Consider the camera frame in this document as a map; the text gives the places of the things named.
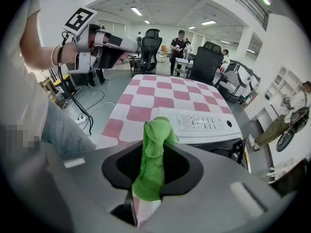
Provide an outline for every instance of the ceiling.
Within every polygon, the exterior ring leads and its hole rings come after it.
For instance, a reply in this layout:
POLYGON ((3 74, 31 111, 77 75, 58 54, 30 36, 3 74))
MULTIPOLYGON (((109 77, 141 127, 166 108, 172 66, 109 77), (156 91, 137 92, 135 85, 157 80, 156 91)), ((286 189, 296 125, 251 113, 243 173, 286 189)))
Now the ceiling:
MULTIPOLYGON (((196 26, 192 31, 232 42, 232 47, 238 45, 244 28, 235 15, 221 11, 208 0, 102 0, 91 8, 125 18, 132 24, 145 24, 144 19, 147 19, 153 24, 183 29, 196 26), (140 10, 142 17, 131 10, 133 6, 140 10), (202 22, 212 19, 217 23, 201 25, 202 22)), ((261 45, 261 41, 253 35, 249 49, 259 53, 261 45)))
POLYGON ((291 9, 286 0, 269 0, 270 5, 265 4, 262 0, 256 0, 265 10, 270 10, 273 14, 286 16, 301 27, 300 21, 291 9))

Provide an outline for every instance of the person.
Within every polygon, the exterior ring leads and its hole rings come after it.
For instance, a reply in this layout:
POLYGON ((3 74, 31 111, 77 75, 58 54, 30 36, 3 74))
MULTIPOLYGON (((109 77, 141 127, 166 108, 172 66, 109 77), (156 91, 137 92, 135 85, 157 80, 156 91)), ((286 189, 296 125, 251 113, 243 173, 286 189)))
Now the person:
MULTIPOLYGON (((103 71, 101 69, 96 69, 95 70, 96 75, 99 79, 99 83, 100 84, 104 84, 106 82, 108 82, 109 79, 105 79, 104 75, 103 75, 103 71)), ((88 85, 92 88, 95 87, 95 82, 93 80, 93 72, 89 72, 86 74, 86 82, 88 83, 88 85)))
MULTIPOLYGON (((35 141, 53 144, 59 154, 94 150, 79 126, 69 118, 40 87, 33 70, 55 68, 59 46, 42 47, 37 32, 39 0, 25 0, 14 15, 0 46, 0 125, 6 130, 22 132, 23 147, 35 141)), ((89 37, 89 45, 95 35, 89 37)), ((77 49, 67 42, 61 64, 74 62, 77 49)))
POLYGON ((183 57, 184 57, 183 53, 184 53, 185 48, 186 48, 186 41, 184 40, 184 38, 185 38, 185 31, 180 30, 178 32, 178 37, 173 39, 173 41, 171 43, 171 50, 173 51, 172 57, 170 59, 170 61, 171 61, 171 75, 173 75, 176 58, 183 59, 183 57))
POLYGON ((248 135, 250 146, 254 150, 259 150, 282 135, 290 126, 292 114, 303 107, 310 106, 310 93, 311 83, 306 81, 303 83, 302 90, 294 96, 292 101, 284 101, 281 115, 267 128, 266 132, 256 139, 251 134, 248 135))
POLYGON ((186 52, 185 52, 185 59, 186 60, 189 59, 189 55, 191 54, 191 50, 192 50, 191 42, 188 39, 186 39, 186 52))
POLYGON ((229 54, 229 51, 227 50, 227 49, 224 49, 223 51, 222 51, 222 56, 226 56, 226 55, 228 55, 229 54))
POLYGON ((139 45, 140 43, 140 46, 141 46, 141 39, 142 39, 142 35, 141 35, 141 32, 139 31, 138 32, 138 36, 136 37, 136 41, 137 41, 137 44, 139 45))

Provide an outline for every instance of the checkered tablecloth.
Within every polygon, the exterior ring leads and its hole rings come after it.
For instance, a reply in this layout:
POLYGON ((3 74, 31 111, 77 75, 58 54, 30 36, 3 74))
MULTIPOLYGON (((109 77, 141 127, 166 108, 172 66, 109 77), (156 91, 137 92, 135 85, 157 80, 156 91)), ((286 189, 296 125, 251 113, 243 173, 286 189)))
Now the checkered tablecloth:
MULTIPOLYGON (((175 76, 136 75, 111 113, 97 149, 142 140, 144 123, 158 116, 159 107, 231 114, 213 86, 175 76)), ((134 196, 139 227, 160 203, 146 202, 134 196)))

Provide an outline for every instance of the white shirt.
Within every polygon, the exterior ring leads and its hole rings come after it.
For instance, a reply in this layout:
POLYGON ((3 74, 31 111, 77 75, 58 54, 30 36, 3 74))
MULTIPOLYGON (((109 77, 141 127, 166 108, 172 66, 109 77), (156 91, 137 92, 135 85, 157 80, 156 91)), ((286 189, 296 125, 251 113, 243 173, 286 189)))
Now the white shirt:
POLYGON ((139 34, 138 36, 136 36, 136 41, 137 41, 138 37, 140 37, 142 39, 142 35, 139 34))
POLYGON ((186 44, 187 46, 187 53, 191 53, 191 44, 186 44))
POLYGON ((39 0, 25 0, 0 46, 0 125, 23 130, 25 141, 42 135, 49 99, 20 56, 20 40, 29 16, 40 10, 39 0))
POLYGON ((297 110, 303 108, 303 107, 309 107, 310 106, 310 95, 308 93, 306 93, 307 95, 307 105, 306 105, 306 96, 304 94, 303 91, 299 91, 294 97, 293 99, 291 99, 291 107, 293 109, 289 109, 286 106, 284 106, 281 111, 280 114, 281 115, 285 115, 284 118, 284 122, 285 123, 290 123, 291 122, 291 117, 292 114, 294 112, 296 112, 297 110))

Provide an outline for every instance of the bracelet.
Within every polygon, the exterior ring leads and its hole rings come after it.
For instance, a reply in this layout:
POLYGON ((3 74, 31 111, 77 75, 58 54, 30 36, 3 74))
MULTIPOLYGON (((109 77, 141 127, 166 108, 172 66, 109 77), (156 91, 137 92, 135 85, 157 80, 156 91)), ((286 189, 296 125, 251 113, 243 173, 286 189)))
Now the bracelet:
POLYGON ((54 52, 55 52, 55 49, 59 47, 59 45, 57 45, 56 47, 53 48, 53 51, 52 51, 52 54, 51 54, 51 63, 54 67, 58 67, 58 65, 56 65, 53 61, 53 55, 54 55, 54 52))

